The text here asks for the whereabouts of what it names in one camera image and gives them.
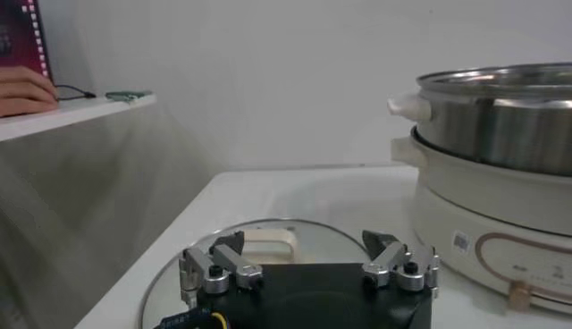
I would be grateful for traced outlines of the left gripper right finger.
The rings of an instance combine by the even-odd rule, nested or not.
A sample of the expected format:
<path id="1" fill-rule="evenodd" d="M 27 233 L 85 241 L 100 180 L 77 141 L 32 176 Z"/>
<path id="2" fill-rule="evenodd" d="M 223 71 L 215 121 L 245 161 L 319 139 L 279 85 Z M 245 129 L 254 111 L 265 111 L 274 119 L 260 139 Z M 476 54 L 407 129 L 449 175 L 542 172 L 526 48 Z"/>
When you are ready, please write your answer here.
<path id="1" fill-rule="evenodd" d="M 376 289 L 393 283 L 403 291 L 429 291 L 438 297 L 441 258 L 435 247 L 411 249 L 394 235 L 373 231 L 362 231 L 362 241 L 370 258 L 362 273 Z"/>

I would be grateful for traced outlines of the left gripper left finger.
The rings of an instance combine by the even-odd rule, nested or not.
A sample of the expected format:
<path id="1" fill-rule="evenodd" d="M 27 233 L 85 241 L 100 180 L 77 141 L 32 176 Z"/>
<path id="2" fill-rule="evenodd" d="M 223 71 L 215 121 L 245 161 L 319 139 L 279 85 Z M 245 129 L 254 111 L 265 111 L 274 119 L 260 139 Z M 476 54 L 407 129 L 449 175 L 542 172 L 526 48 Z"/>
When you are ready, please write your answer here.
<path id="1" fill-rule="evenodd" d="M 261 265 L 242 256 L 245 233 L 217 238 L 206 252 L 186 248 L 178 259 L 181 300 L 189 307 L 198 304 L 198 294 L 219 297 L 231 287 L 258 291 L 264 285 Z"/>

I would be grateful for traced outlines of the bare person hand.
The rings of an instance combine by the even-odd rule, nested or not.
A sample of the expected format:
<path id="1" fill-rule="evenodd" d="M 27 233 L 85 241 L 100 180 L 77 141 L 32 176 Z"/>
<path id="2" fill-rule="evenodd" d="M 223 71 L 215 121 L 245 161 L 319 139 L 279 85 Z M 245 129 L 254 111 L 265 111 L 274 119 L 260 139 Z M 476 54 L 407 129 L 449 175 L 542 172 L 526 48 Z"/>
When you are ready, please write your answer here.
<path id="1" fill-rule="evenodd" d="M 1 117 L 53 111 L 57 97 L 55 85 L 44 75 L 24 66 L 1 68 Z"/>

